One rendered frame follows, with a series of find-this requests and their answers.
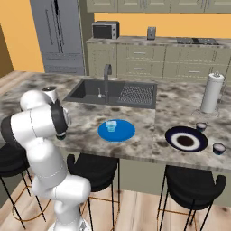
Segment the black bar stool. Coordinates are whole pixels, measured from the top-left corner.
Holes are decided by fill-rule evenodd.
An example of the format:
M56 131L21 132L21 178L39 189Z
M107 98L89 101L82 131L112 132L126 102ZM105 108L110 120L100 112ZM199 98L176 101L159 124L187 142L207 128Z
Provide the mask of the black bar stool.
M26 172L27 176L29 177L29 181L32 182L32 177L28 171L29 167L30 165L27 160L26 151L24 150L24 148L15 148L9 143L4 144L0 148L0 181L2 182L5 192L12 203L12 212L16 212L15 219L20 221L23 227L25 227L25 220L21 218L19 211L16 207L16 202L13 201L11 194L8 191L8 188L5 185L4 178L13 177L20 174L23 178L24 189L27 190L29 195L31 195L30 187L32 185L27 184L23 175L23 173Z
M118 158L81 153L77 159L74 154L67 157L67 166L71 175L89 180L92 192L99 192L108 186L113 187L116 171L120 171Z
M208 209L199 230L202 231L214 200L219 197L225 189L226 177L224 175L218 175L217 178L214 179L212 171L166 165L162 183L167 183L165 198L167 199L168 196L171 196L177 204L189 210L183 231L186 231L187 226L191 226L192 222L196 220L195 216L197 211L205 208ZM157 214L160 214L160 205L158 206ZM162 210L163 214L166 211L165 205Z

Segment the grey toaster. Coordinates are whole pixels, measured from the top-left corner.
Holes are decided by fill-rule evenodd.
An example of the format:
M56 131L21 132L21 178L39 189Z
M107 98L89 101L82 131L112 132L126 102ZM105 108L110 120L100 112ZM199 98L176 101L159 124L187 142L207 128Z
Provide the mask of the grey toaster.
M156 35L156 28L155 27L149 27L147 29L147 39L148 40L154 40Z

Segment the light blue yogurt container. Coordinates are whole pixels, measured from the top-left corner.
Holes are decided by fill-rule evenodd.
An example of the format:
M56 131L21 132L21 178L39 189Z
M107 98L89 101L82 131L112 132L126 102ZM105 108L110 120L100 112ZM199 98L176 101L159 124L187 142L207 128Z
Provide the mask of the light blue yogurt container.
M108 132L114 132L117 127L117 121L116 120L109 120L106 121L106 128Z

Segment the grey sink draining mat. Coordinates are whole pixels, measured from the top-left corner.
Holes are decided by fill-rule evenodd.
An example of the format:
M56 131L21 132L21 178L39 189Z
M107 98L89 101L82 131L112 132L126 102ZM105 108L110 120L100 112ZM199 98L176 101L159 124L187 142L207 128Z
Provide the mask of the grey sink draining mat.
M153 87L125 84L118 101L135 105L150 105L152 103L152 93Z

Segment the dark grey sink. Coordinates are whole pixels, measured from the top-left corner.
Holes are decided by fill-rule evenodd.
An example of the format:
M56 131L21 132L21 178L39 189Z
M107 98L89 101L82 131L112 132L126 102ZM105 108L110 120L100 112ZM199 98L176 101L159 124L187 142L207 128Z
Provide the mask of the dark grey sink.
M133 86L144 86L153 87L152 93L152 103L150 105L135 105L129 103L122 103L118 101L122 89L125 84ZM97 105L108 105L108 106L128 106L136 108L156 108L156 93L157 85L155 83L143 83L143 82L129 82L129 81L108 81L108 103L106 103L105 98L98 97L98 89L103 95L105 95L105 83L103 80L99 79L82 79L77 86L75 86L64 100L69 102L78 102L86 104L97 104Z

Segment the black hob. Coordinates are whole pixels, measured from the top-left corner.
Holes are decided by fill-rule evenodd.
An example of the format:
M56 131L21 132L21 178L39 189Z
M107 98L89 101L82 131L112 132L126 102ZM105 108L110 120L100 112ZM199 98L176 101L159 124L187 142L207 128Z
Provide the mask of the black hob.
M177 40L177 43L179 44L219 45L219 43L213 38L177 37L176 40Z

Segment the beige base cupboards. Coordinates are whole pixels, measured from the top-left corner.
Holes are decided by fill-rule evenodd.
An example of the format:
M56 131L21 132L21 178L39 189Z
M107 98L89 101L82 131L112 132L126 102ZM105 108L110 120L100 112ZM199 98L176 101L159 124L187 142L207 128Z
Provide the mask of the beige base cupboards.
M231 79L231 49L218 46L180 46L143 42L89 42L91 76L112 67L114 78L204 81L210 73Z

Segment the beige wall cupboards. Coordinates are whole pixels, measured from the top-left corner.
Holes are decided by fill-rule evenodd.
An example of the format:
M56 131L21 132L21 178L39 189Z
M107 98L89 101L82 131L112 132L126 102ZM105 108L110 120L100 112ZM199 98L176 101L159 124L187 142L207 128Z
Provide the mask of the beige wall cupboards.
M231 0L87 0L90 13L231 14Z

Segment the grey fridge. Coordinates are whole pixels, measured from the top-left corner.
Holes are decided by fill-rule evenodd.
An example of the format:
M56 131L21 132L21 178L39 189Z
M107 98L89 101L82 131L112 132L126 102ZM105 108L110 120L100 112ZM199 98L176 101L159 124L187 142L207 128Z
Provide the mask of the grey fridge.
M30 0L46 73L84 75L78 0Z

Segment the dark blue white-ringed plate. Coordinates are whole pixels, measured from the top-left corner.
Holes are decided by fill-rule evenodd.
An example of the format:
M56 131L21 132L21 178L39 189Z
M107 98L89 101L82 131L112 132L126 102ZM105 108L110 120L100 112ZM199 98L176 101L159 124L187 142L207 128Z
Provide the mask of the dark blue white-ringed plate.
M184 152L200 152L207 148L208 138L195 128L174 126L165 133L165 139L173 148Z

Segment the black microwave oven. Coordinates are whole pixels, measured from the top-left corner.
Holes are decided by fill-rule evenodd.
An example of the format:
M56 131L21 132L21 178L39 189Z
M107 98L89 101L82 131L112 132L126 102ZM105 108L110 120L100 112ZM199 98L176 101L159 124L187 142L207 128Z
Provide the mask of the black microwave oven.
M95 39L116 40L120 36L120 22L96 21L92 23L92 36Z

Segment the dark grey tap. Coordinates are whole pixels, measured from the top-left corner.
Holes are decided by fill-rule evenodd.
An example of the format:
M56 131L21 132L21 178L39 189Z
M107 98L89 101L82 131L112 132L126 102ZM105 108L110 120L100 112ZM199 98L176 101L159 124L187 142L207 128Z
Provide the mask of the dark grey tap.
M104 68L104 83L105 83L105 98L106 103L108 103L108 76L112 74L112 66L110 64L106 64Z

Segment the dark blue yogurt container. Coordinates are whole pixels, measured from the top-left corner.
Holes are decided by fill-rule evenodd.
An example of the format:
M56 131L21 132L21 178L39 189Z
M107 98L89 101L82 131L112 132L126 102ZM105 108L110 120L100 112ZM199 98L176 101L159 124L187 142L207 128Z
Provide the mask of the dark blue yogurt container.
M222 143L213 144L213 153L216 155L221 155L225 152L226 147Z
M199 132L204 132L208 127L208 124L207 123L204 123L204 122L198 122L196 123L196 129L199 131Z

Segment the white paper towel roll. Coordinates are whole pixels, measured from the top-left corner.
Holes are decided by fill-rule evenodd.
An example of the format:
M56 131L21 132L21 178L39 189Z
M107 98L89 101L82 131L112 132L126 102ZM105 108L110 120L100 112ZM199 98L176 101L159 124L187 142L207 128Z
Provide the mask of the white paper towel roll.
M219 72L208 75L207 85L200 106L202 113L211 114L215 111L224 79L224 76Z

